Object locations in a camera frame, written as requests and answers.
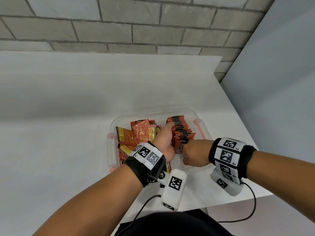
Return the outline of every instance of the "person's right hand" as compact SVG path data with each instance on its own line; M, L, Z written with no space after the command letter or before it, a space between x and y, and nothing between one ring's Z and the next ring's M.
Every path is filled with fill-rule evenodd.
M204 167L210 164L209 152L212 144L212 140L190 140L183 147L183 163L193 167Z

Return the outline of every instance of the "person's right arm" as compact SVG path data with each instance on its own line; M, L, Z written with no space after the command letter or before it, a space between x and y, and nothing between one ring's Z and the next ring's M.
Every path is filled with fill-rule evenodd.
M185 165L210 164L213 141L193 140L183 148ZM315 164L255 151L247 165L247 178L269 190L315 222Z

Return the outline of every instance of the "person's left arm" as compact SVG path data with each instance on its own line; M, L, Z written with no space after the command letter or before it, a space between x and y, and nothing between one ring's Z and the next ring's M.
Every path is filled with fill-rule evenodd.
M167 161L175 155L170 146L173 125L173 122L168 123L153 141ZM109 236L142 188L133 171L122 165L66 202L33 236Z

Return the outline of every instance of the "black cable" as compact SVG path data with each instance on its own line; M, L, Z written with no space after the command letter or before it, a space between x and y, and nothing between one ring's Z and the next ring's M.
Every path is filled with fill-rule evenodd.
M138 217L138 215L140 214L140 212L143 210L144 206L153 198L155 197L161 197L160 194L157 194L157 195L154 195L152 196L151 198L149 198L145 203L144 205L142 206L142 208L140 209L140 211L138 212L138 214L136 215L136 217L134 218L134 220L131 222L130 225L128 225L127 227L125 227L124 229L122 229L116 236L120 235L123 231L125 231L126 229L128 229L129 227L131 227L133 225L133 223L135 222L136 218Z
M254 194L254 191L251 189L251 187L250 187L248 184L246 184L246 183L244 183L244 182L242 182L241 184L247 185L248 188L250 189L250 191L251 191L251 192L253 193L253 195L254 195L254 209L253 209L253 212L252 212L248 217L246 217L246 218L244 218L244 219L239 219L239 220L234 220L234 221L219 221L218 223L235 223L235 222L244 221L244 220L247 220L247 219L249 219L250 217L252 217L253 214L255 213L255 210L256 210L256 196L255 196L255 194Z

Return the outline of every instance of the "white table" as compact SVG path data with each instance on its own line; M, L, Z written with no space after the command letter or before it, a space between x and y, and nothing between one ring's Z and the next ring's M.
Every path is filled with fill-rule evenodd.
M31 235L109 174L106 134L117 116L188 107L213 139L229 136L255 146L213 75L220 59L0 52L0 234ZM179 210L253 198L246 187L228 195L210 179L213 168L188 176ZM271 194L245 182L257 197ZM122 222L161 190L159 184L143 189ZM140 216L162 210L168 209L156 198Z

